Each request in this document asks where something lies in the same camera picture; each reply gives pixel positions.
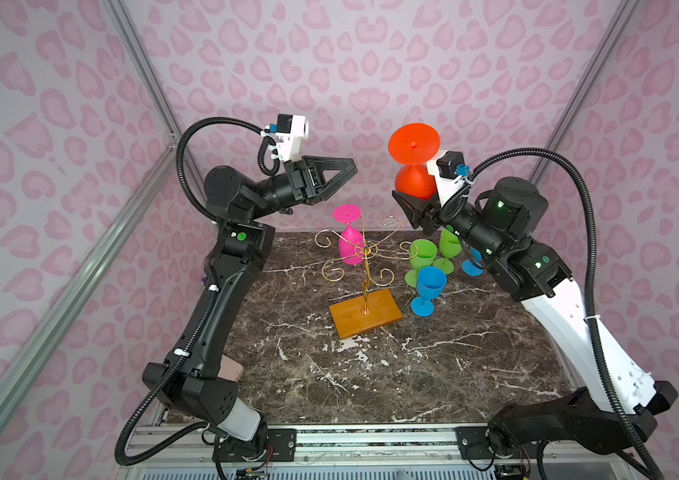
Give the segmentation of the blue wine glass front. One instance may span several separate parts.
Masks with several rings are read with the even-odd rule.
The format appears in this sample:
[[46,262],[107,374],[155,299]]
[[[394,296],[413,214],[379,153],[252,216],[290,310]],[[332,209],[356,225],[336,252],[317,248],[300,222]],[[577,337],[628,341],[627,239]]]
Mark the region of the blue wine glass front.
[[481,274],[483,274],[483,272],[485,272],[483,258],[475,248],[471,248],[471,254],[469,254],[467,260],[463,261],[463,264],[461,264],[461,269],[463,272],[465,272],[465,274],[471,277],[479,277]]

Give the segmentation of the green wine glass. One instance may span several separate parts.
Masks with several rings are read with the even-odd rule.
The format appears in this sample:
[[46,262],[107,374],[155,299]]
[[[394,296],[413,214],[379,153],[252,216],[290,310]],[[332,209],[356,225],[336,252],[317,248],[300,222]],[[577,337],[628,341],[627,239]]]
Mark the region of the green wine glass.
[[411,270],[405,274],[405,283],[412,288],[417,287],[419,272],[425,267],[433,265],[437,257],[437,246],[427,239],[417,239],[409,248],[409,265]]
[[455,271],[455,264],[451,259],[457,257],[463,251],[459,238],[448,229],[441,231],[439,238],[439,252],[441,257],[433,261],[433,266],[439,268],[445,275],[451,275]]

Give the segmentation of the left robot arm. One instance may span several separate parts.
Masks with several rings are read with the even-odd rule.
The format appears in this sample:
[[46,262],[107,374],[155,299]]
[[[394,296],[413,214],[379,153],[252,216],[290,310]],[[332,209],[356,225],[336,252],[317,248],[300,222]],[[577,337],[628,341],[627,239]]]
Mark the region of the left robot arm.
[[227,165],[207,174],[206,209],[219,232],[203,262],[203,292],[172,352],[161,363],[149,363],[142,374],[161,403],[225,436],[255,438],[260,413],[239,399],[237,384],[219,371],[233,322],[271,250],[275,229],[260,220],[327,200],[355,174],[351,158],[314,156],[287,161],[282,172],[261,181]]

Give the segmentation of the magenta wine glass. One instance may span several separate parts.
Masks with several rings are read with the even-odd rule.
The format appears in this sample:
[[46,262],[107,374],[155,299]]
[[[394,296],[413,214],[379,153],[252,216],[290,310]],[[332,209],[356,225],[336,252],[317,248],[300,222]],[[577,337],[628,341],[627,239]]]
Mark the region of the magenta wine glass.
[[338,248],[341,260],[347,265],[355,266],[363,263],[363,248],[365,238],[363,234],[353,226],[353,223],[361,220],[361,208],[356,205],[345,204],[333,211],[333,219],[345,226],[345,230],[339,234]]

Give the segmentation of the red wine glass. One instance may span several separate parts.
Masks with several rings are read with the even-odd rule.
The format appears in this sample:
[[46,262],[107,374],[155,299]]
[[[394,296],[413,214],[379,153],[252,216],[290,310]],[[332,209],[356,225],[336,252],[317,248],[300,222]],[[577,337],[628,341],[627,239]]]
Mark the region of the red wine glass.
[[420,200],[429,200],[437,193],[437,184],[427,172],[427,162],[441,147],[435,128],[423,123],[407,124],[389,139],[389,154],[401,164],[395,176],[395,190]]

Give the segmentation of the blue wine glass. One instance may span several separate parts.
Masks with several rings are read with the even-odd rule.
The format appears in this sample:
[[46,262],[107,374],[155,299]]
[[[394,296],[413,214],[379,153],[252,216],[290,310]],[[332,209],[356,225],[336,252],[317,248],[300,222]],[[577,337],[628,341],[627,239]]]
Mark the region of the blue wine glass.
[[443,293],[447,285],[445,272],[437,267],[429,266],[421,269],[417,275],[417,297],[411,301],[411,311],[419,317],[429,317],[435,311],[433,301]]
[[461,269],[463,272],[465,272],[465,274],[471,277],[479,277],[481,274],[483,274],[483,272],[485,272],[483,258],[475,248],[471,248],[471,254],[469,254],[467,260],[463,261],[463,264],[461,264]]

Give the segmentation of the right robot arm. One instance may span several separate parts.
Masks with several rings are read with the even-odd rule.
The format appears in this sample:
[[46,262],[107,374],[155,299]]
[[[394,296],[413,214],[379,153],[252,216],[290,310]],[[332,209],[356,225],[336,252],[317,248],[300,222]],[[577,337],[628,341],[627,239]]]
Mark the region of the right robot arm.
[[399,180],[393,198],[409,222],[425,233],[443,227],[479,252],[485,271],[553,338],[585,382],[557,400],[509,404],[489,420],[487,441],[500,456],[531,442],[571,440],[601,455],[633,447],[603,388],[579,284],[559,254],[531,237],[549,202],[527,180],[505,177],[481,194],[485,205],[465,205],[439,220],[433,180]]

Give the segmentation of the green wine glass front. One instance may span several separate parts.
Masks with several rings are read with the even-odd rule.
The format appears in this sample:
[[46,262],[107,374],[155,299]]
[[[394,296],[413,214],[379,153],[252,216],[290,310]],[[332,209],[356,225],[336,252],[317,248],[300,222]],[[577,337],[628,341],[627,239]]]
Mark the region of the green wine glass front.
[[419,272],[425,267],[433,265],[437,257],[437,246],[427,239],[417,239],[409,248],[409,265],[411,270],[405,274],[405,283],[412,288],[417,287]]

